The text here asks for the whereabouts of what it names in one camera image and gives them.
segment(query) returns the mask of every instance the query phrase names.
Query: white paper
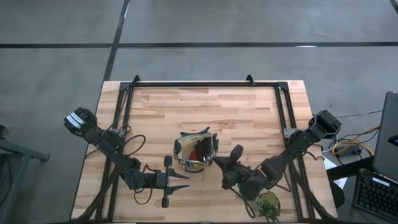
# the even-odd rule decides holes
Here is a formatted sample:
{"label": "white paper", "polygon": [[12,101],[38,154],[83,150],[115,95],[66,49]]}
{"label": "white paper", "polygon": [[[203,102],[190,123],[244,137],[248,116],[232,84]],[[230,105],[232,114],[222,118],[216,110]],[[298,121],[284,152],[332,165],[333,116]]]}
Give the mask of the white paper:
{"label": "white paper", "polygon": [[[334,164],[332,161],[328,160],[327,158],[325,158],[325,160],[323,161],[323,163],[325,164],[326,170],[331,169],[331,168],[334,168],[334,167],[337,166],[336,164]],[[346,181],[347,181],[347,177],[341,178],[341,179],[338,179],[338,180],[335,180],[335,183],[336,183],[341,189],[343,189],[343,188],[344,188],[344,185],[346,184]]]}

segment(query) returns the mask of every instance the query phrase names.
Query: wooden table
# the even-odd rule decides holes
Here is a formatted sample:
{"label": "wooden table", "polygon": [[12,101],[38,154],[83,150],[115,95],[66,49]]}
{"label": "wooden table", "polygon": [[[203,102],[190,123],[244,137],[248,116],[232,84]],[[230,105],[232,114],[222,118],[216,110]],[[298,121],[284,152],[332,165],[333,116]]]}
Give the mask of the wooden table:
{"label": "wooden table", "polygon": [[[298,128],[307,128],[312,117],[310,104],[303,81],[288,81]],[[120,82],[104,82],[99,99],[98,126],[107,128],[113,120]],[[285,117],[288,119],[284,101]],[[145,87],[134,88],[129,125],[135,134],[146,135],[147,142],[136,153],[143,164],[154,169],[163,169],[164,156],[172,155],[174,140],[181,131],[195,132],[210,127],[218,133],[220,148],[218,156],[228,156],[235,145],[244,147],[240,161],[255,167],[267,157],[284,150],[280,130],[275,91],[271,87]],[[125,153],[134,151],[141,139],[130,142]],[[94,150],[89,146],[88,153]],[[320,156],[320,149],[309,149]],[[331,195],[328,177],[322,160],[314,161],[304,156],[310,188],[326,210],[334,215],[336,208]],[[95,152],[86,159],[73,207],[72,218],[78,217],[98,193],[103,175],[105,156]],[[133,191],[120,180],[114,211],[115,222],[252,222],[243,201],[232,191],[221,188],[222,173],[215,164],[204,172],[190,174],[182,170],[176,161],[173,168],[190,180],[172,179],[171,185],[190,184],[169,197],[169,208],[161,207],[163,191],[154,190],[150,202],[138,205]],[[279,182],[287,186],[285,179]],[[137,194],[145,202],[150,190]],[[272,189],[280,199],[281,222],[297,221],[292,193],[278,187]],[[300,192],[305,217],[308,217],[305,198]],[[108,201],[104,213],[108,211]],[[254,221],[264,222],[265,218]]]}

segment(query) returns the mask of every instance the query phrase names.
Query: keyboard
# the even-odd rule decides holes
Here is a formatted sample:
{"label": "keyboard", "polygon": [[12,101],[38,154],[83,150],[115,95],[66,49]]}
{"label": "keyboard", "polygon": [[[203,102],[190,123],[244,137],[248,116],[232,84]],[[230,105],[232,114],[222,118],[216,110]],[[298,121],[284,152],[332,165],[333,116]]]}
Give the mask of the keyboard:
{"label": "keyboard", "polygon": [[356,179],[353,205],[392,223],[398,223],[398,185],[361,169]]}

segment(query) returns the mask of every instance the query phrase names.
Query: black floor stripe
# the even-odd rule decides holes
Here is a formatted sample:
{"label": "black floor stripe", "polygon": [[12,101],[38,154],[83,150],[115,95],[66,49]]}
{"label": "black floor stripe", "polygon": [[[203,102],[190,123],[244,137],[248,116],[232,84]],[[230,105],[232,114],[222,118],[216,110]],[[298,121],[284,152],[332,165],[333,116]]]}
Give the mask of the black floor stripe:
{"label": "black floor stripe", "polygon": [[122,35],[123,25],[124,25],[124,21],[126,20],[127,9],[129,7],[129,3],[130,3],[130,0],[124,0],[124,2],[123,2],[122,11],[121,11],[120,17],[119,17],[118,28],[116,29],[116,33],[114,35],[112,49],[111,49],[111,53],[109,54],[108,63],[106,64],[103,81],[109,81],[111,78],[113,63],[114,63],[114,59],[116,57],[116,52],[118,51],[118,44],[120,41],[120,37]]}
{"label": "black floor stripe", "polygon": [[111,48],[112,44],[0,44],[0,49],[90,49]]}
{"label": "black floor stripe", "polygon": [[397,47],[398,42],[208,42],[208,43],[113,43],[113,44],[0,44],[0,49],[117,49],[223,48],[223,47]]}
{"label": "black floor stripe", "polygon": [[390,0],[392,7],[396,10],[396,13],[398,14],[398,3],[397,0]]}
{"label": "black floor stripe", "polygon": [[213,48],[213,47],[395,47],[398,42],[209,42],[120,43],[121,49]]}

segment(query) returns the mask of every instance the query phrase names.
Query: monitor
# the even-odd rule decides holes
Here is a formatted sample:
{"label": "monitor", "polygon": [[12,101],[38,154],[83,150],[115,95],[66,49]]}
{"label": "monitor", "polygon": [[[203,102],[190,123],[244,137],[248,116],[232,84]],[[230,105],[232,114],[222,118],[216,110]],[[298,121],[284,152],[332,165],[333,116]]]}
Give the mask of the monitor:
{"label": "monitor", "polygon": [[398,181],[398,93],[392,91],[384,100],[373,169]]}

